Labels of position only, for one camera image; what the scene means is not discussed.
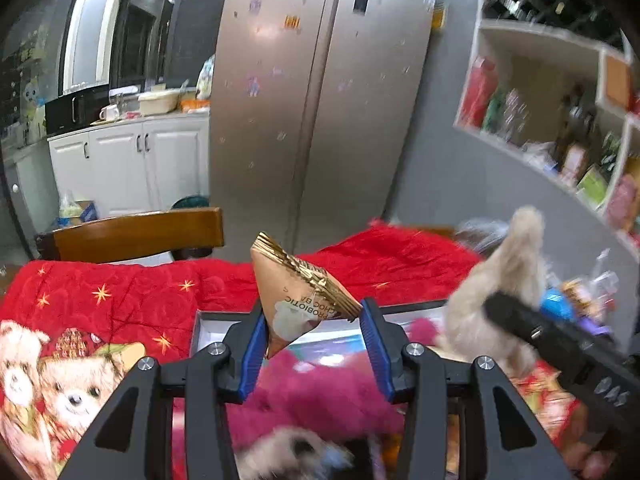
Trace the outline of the person's right hand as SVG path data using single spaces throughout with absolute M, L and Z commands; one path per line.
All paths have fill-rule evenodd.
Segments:
M 605 437 L 601 422 L 578 403 L 562 433 L 560 453 L 576 479 L 604 479 L 615 464 L 620 445 Z

